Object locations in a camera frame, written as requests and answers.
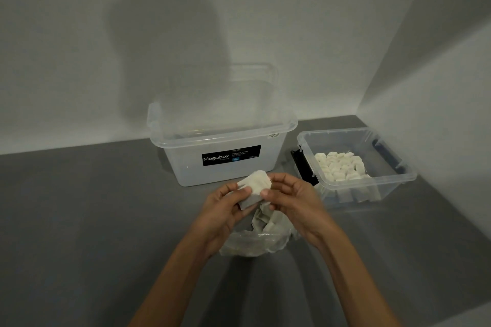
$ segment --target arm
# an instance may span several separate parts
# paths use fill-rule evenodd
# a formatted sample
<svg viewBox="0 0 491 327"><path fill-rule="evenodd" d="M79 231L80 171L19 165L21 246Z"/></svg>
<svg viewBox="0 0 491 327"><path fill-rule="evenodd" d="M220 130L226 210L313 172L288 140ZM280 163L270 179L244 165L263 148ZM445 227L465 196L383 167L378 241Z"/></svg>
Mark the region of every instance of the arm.
<svg viewBox="0 0 491 327"><path fill-rule="evenodd" d="M219 251L234 225L257 205L241 211L236 203L247 198L250 188L236 183L210 194L198 218L182 238L152 286L129 327L179 326L206 261Z"/></svg>
<svg viewBox="0 0 491 327"><path fill-rule="evenodd" d="M347 235L325 211L314 187L287 173L272 173L261 196L285 213L321 253L350 327L400 327Z"/></svg>

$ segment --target label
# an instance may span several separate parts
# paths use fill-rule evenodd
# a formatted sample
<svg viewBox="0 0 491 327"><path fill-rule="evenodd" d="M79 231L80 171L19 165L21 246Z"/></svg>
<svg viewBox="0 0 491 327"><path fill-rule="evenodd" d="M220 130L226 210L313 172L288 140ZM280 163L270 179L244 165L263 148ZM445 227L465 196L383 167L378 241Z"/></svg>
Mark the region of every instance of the label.
<svg viewBox="0 0 491 327"><path fill-rule="evenodd" d="M237 162L239 160L251 159L259 156L261 145L243 147L241 149L217 151L216 153L201 154L204 166L215 164Z"/></svg>

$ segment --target wall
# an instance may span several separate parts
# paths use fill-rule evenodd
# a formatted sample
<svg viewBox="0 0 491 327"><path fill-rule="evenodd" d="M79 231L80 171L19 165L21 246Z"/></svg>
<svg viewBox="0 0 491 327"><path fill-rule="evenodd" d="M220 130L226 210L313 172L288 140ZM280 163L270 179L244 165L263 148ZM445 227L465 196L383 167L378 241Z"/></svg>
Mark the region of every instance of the wall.
<svg viewBox="0 0 491 327"><path fill-rule="evenodd" d="M491 238L491 0L414 0L357 115Z"/></svg>
<svg viewBox="0 0 491 327"><path fill-rule="evenodd" d="M0 0L0 153L148 136L172 64L270 62L300 119L356 111L411 0Z"/></svg>

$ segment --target gray table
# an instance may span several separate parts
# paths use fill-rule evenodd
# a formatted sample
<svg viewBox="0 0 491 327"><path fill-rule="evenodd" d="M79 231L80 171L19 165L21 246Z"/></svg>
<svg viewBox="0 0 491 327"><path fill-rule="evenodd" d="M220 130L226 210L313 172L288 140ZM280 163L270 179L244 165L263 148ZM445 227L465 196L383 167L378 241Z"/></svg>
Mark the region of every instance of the gray table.
<svg viewBox="0 0 491 327"><path fill-rule="evenodd" d="M300 122L275 170L293 172L298 132L358 126L355 116ZM4 155L0 173L4 326L125 325L220 185L179 186L147 139ZM331 214L406 326L491 300L490 241L423 179ZM183 325L345 320L322 259L299 240L255 259L212 258Z"/></svg>

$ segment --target empty plastic bin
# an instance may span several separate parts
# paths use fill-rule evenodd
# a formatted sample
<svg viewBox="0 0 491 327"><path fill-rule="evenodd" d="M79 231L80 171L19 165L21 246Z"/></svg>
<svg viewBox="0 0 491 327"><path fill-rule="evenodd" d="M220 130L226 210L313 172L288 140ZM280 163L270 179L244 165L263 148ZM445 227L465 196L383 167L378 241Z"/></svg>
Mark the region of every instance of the empty plastic bin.
<svg viewBox="0 0 491 327"><path fill-rule="evenodd" d="M267 64L175 67L147 118L182 186L273 169L297 124Z"/></svg>
<svg viewBox="0 0 491 327"><path fill-rule="evenodd" d="M298 144L319 181L318 189L326 204L381 200L397 186L413 181L417 173L371 128L309 131L298 134ZM351 151L362 158L371 178L328 181L314 155Z"/></svg>

